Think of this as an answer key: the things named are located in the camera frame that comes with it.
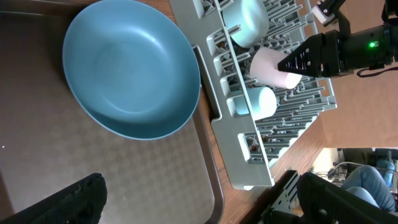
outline jeans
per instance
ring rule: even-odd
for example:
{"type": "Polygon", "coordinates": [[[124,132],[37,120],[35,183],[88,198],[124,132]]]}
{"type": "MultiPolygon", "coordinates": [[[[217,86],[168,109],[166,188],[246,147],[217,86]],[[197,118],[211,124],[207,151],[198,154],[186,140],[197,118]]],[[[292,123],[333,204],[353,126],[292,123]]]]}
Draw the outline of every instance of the jeans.
{"type": "Polygon", "coordinates": [[[396,203],[379,171],[371,166],[356,168],[341,186],[370,204],[394,212],[396,203]]]}

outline green led indicator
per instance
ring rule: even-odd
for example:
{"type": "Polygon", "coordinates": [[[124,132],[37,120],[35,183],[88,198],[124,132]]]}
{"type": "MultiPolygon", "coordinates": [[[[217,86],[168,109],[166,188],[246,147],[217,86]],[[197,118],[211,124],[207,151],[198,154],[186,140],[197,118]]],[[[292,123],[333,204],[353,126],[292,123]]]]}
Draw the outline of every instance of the green led indicator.
{"type": "Polygon", "coordinates": [[[374,41],[374,42],[370,42],[369,43],[369,47],[373,48],[373,47],[378,47],[379,46],[379,42],[378,41],[374,41]]]}

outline dish rack frame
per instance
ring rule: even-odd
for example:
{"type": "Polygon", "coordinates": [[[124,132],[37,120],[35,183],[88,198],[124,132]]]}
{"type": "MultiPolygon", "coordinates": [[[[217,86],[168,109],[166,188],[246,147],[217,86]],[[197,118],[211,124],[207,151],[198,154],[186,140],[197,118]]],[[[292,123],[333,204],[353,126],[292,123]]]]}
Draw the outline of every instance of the dish rack frame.
{"type": "Polygon", "coordinates": [[[177,25],[201,59],[203,83],[218,117],[211,125],[229,181],[236,189],[250,190],[254,186],[273,186],[270,167],[320,112],[336,108],[337,104],[330,79],[303,77],[293,90],[270,86],[278,100],[277,111],[270,118],[255,121],[247,88],[261,85],[247,76],[252,56],[259,47],[288,54],[307,38],[305,26],[310,25],[314,34],[318,31],[309,0],[305,0],[305,16],[299,16],[303,6],[295,0],[265,0],[269,34],[258,45],[242,49],[231,40],[240,25],[228,29],[223,22],[221,12],[230,4],[233,0],[170,0],[177,25]],[[328,94],[323,96],[321,91],[326,89],[328,94]],[[249,114],[237,114],[233,98],[240,96],[246,100],[249,114]]]}

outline dish rack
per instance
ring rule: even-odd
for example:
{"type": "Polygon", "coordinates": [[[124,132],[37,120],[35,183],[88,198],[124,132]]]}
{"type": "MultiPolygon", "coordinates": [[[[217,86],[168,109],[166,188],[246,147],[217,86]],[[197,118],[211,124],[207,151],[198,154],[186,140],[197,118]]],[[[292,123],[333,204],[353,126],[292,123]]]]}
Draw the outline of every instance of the dish rack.
{"type": "Polygon", "coordinates": [[[329,79],[303,77],[292,90],[270,86],[278,101],[275,115],[259,121],[252,117],[247,89],[262,85],[249,77],[251,59],[261,47],[291,53],[307,38],[306,26],[312,28],[312,34],[318,33],[309,0],[304,6],[295,0],[264,1],[269,31],[250,49],[231,40],[240,25],[230,29],[224,25],[221,13],[233,4],[232,0],[170,0],[170,4],[177,25],[200,52],[202,79],[218,117],[211,125],[231,185],[243,190],[274,185],[269,168],[320,112],[337,107],[329,79]],[[300,16],[298,11],[303,7],[308,14],[300,16]],[[239,96],[246,100],[247,115],[236,112],[233,98],[239,96]]]}

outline brown wall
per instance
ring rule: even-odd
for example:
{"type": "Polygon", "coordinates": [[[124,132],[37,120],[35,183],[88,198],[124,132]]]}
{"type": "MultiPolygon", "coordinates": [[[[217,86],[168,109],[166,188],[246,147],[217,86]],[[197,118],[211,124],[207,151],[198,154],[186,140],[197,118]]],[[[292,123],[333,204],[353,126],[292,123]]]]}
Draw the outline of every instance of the brown wall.
{"type": "MultiPolygon", "coordinates": [[[[351,23],[351,31],[357,32],[382,24],[383,4],[384,0],[346,0],[341,10],[351,23]]],[[[320,24],[318,30],[326,31],[320,24]]],[[[325,147],[398,146],[397,71],[372,78],[349,75],[332,82],[338,108],[320,116],[325,147]]]]}

